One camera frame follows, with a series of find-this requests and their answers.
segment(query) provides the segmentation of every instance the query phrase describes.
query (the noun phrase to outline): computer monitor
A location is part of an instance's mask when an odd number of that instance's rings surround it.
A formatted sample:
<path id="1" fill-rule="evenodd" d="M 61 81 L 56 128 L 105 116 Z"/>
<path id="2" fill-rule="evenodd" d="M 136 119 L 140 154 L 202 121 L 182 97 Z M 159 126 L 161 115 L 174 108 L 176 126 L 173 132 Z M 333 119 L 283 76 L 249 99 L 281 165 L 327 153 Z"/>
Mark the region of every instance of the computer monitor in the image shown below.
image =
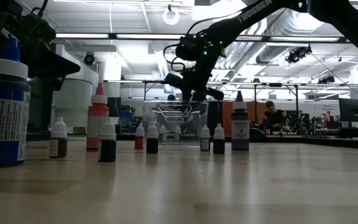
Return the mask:
<path id="1" fill-rule="evenodd" d="M 341 121 L 358 122 L 358 100 L 339 99 Z"/>

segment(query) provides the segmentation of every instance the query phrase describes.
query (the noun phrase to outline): bottle label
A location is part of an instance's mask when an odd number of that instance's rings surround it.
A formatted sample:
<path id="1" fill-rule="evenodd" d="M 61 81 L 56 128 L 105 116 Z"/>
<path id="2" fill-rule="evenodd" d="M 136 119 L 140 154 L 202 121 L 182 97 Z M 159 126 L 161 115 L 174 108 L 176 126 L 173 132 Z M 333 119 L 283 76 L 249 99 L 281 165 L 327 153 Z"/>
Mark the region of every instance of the bottle label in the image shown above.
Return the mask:
<path id="1" fill-rule="evenodd" d="M 99 142 L 98 159 L 100 160 L 101 158 L 102 158 L 102 143 Z"/>
<path id="2" fill-rule="evenodd" d="M 86 137 L 98 138 L 102 124 L 106 120 L 107 120 L 107 117 L 103 117 L 103 116 L 89 116 Z"/>
<path id="3" fill-rule="evenodd" d="M 51 139 L 49 140 L 49 156 L 57 156 L 59 149 L 59 140 Z"/>
<path id="4" fill-rule="evenodd" d="M 201 139 L 201 150 L 202 151 L 209 150 L 209 139 Z"/>
<path id="5" fill-rule="evenodd" d="M 249 121 L 234 120 L 231 122 L 232 139 L 249 139 Z"/>
<path id="6" fill-rule="evenodd" d="M 0 88 L 0 163 L 24 160 L 30 93 Z"/>

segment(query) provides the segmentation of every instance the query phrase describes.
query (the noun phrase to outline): clear plastic container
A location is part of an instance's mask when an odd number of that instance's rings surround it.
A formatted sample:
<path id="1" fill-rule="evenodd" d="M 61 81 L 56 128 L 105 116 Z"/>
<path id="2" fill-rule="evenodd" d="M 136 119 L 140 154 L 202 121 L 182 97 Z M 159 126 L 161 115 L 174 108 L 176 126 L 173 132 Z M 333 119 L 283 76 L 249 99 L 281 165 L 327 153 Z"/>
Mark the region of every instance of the clear plastic container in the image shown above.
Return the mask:
<path id="1" fill-rule="evenodd" d="M 167 129 L 167 141 L 162 144 L 199 145 L 201 130 L 207 122 L 207 101 L 145 101 L 143 102 L 144 127 L 155 124 Z M 180 141 L 174 141 L 175 130 L 180 127 Z"/>

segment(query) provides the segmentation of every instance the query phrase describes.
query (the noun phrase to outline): paint bottle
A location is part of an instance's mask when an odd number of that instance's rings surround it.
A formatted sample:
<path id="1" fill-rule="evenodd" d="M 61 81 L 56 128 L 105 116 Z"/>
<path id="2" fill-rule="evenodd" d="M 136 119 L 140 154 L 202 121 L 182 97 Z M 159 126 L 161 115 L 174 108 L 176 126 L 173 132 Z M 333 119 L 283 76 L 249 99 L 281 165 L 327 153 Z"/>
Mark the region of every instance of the paint bottle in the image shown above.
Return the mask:
<path id="1" fill-rule="evenodd" d="M 109 116 L 107 96 L 103 95 L 102 83 L 98 84 L 96 94 L 91 99 L 92 106 L 88 110 L 88 128 L 86 135 L 86 150 L 97 151 L 99 149 L 100 127 Z"/>
<path id="2" fill-rule="evenodd" d="M 51 126 L 49 140 L 49 158 L 66 158 L 67 126 L 63 118 L 57 118 Z"/>
<path id="3" fill-rule="evenodd" d="M 146 140 L 146 153 L 157 154 L 158 153 L 158 132 L 157 127 L 153 124 L 147 129 Z"/>
<path id="4" fill-rule="evenodd" d="M 117 154 L 116 126 L 112 118 L 107 118 L 102 124 L 99 136 L 99 162 L 114 162 Z"/>
<path id="5" fill-rule="evenodd" d="M 241 91 L 237 93 L 236 102 L 233 103 L 231 113 L 231 149 L 249 150 L 249 120 L 247 103 L 242 101 Z"/>
<path id="6" fill-rule="evenodd" d="M 220 123 L 215 128 L 214 154 L 224 154 L 224 132 Z"/>
<path id="7" fill-rule="evenodd" d="M 206 124 L 204 124 L 204 127 L 201 130 L 200 150 L 201 151 L 211 150 L 211 136 L 209 135 L 209 128 Z"/>
<path id="8" fill-rule="evenodd" d="M 161 135 L 161 141 L 167 142 L 167 129 L 164 125 L 161 125 L 160 127 L 160 135 Z"/>
<path id="9" fill-rule="evenodd" d="M 17 40 L 8 38 L 0 58 L 0 167 L 24 162 L 31 87 Z"/>
<path id="10" fill-rule="evenodd" d="M 174 137 L 174 139 L 173 139 L 175 142 L 179 142 L 179 141 L 180 141 L 180 134 L 181 134 L 180 127 L 177 126 L 177 127 L 175 128 L 175 137 Z"/>
<path id="11" fill-rule="evenodd" d="M 135 149 L 144 149 L 144 128 L 142 123 L 136 129 Z"/>

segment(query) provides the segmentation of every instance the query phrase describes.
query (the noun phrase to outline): blue bottle cap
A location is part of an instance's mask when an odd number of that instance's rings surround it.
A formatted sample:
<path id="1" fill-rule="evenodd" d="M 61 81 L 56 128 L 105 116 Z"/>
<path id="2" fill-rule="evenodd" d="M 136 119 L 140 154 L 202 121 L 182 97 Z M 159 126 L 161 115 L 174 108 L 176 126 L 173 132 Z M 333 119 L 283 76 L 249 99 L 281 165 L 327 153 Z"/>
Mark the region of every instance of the blue bottle cap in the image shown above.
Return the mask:
<path id="1" fill-rule="evenodd" d="M 4 47 L 4 52 L 2 53 L 2 58 L 6 60 L 12 60 L 15 62 L 20 62 L 20 50 L 17 47 L 17 39 L 10 37 L 7 40 L 7 43 Z"/>

